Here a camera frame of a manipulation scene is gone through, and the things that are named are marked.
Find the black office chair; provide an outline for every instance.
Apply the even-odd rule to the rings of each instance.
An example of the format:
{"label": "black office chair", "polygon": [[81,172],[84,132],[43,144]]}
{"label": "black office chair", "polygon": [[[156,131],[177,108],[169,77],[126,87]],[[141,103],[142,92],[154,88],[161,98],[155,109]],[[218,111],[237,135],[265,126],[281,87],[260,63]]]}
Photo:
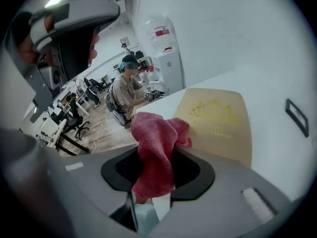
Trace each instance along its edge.
{"label": "black office chair", "polygon": [[89,121],[86,121],[86,122],[84,122],[83,125],[81,125],[83,123],[83,117],[78,114],[76,100],[71,98],[71,96],[69,96],[69,97],[67,96],[66,100],[70,101],[70,109],[71,109],[71,112],[73,113],[73,117],[74,117],[71,121],[69,121],[67,123],[68,131],[70,131],[71,129],[76,130],[76,128],[77,128],[78,130],[76,132],[75,138],[78,138],[79,140],[81,140],[80,133],[85,129],[89,130],[89,128],[84,127],[85,124],[87,124],[87,123],[89,124]]}
{"label": "black office chair", "polygon": [[89,79],[89,81],[91,82],[93,86],[95,86],[98,89],[99,92],[102,92],[103,90],[106,89],[106,85],[104,85],[103,83],[101,84],[94,79]]}

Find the office chair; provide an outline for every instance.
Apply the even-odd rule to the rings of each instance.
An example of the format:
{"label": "office chair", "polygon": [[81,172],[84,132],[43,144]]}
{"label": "office chair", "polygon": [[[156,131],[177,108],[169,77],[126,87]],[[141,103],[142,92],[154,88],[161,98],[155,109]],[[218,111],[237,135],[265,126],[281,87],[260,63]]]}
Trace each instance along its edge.
{"label": "office chair", "polygon": [[89,79],[89,81],[91,82],[93,86],[95,86],[98,89],[99,92],[102,92],[103,90],[106,89],[106,86],[104,86],[103,83],[99,83],[94,79]]}
{"label": "office chair", "polygon": [[71,112],[73,113],[74,118],[67,123],[68,131],[70,131],[71,129],[76,130],[76,128],[77,128],[78,130],[76,132],[75,138],[78,138],[79,140],[81,140],[80,133],[85,129],[89,130],[88,127],[84,127],[85,124],[87,124],[87,123],[89,124],[89,121],[86,121],[86,122],[84,122],[83,125],[81,125],[83,123],[83,117],[78,114],[75,99],[70,100],[70,109],[71,109]]}
{"label": "office chair", "polygon": [[98,89],[96,86],[94,86],[94,85],[91,85],[91,86],[89,87],[89,90],[90,90],[91,92],[95,93],[95,95],[100,94],[99,89]]}

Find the black cap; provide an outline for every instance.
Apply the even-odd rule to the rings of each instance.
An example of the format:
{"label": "black cap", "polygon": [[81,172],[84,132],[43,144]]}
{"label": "black cap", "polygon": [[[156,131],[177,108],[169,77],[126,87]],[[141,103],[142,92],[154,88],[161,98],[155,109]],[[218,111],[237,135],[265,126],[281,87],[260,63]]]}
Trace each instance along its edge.
{"label": "black cap", "polygon": [[135,56],[132,55],[127,55],[122,59],[123,62],[134,62],[134,63],[138,63],[137,59],[135,58]]}

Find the cable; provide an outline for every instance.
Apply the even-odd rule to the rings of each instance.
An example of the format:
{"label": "cable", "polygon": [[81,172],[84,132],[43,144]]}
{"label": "cable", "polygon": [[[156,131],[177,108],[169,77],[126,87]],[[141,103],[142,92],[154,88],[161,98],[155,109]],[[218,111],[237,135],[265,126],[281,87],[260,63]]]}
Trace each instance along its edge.
{"label": "cable", "polygon": [[97,140],[99,139],[99,137],[100,137],[99,131],[101,131],[101,130],[103,130],[103,129],[104,129],[103,124],[104,124],[104,123],[106,123],[106,122],[108,121],[108,115],[107,115],[108,113],[109,113],[109,110],[108,110],[108,109],[106,109],[106,121],[104,121],[104,122],[101,124],[102,128],[101,128],[100,130],[98,130],[98,131],[97,131],[98,136],[97,136],[97,138],[94,140],[95,148],[94,148],[94,150],[93,150],[93,152],[92,152],[91,154],[93,154],[93,153],[95,152],[95,149],[97,148],[97,145],[96,145],[96,142],[95,142],[95,141],[97,141]]}

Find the chair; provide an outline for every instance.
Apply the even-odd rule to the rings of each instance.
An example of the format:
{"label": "chair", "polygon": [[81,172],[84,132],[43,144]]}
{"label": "chair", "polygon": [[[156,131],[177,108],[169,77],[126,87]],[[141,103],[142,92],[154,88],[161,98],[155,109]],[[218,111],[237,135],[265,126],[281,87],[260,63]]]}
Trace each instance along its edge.
{"label": "chair", "polygon": [[96,86],[94,86],[94,85],[91,85],[91,86],[89,87],[89,90],[90,90],[91,92],[93,92],[95,95],[100,94],[100,91],[99,91],[98,88],[97,88]]}
{"label": "chair", "polygon": [[89,130],[89,128],[84,127],[85,124],[87,124],[87,123],[89,124],[89,121],[86,121],[86,122],[84,122],[83,125],[81,125],[83,123],[83,117],[78,114],[76,101],[74,99],[70,100],[70,109],[71,109],[71,112],[73,113],[74,118],[67,123],[67,127],[69,130],[71,130],[71,129],[76,130],[76,128],[77,128],[78,130],[76,132],[75,138],[78,138],[79,140],[81,140],[80,133],[84,129]]}

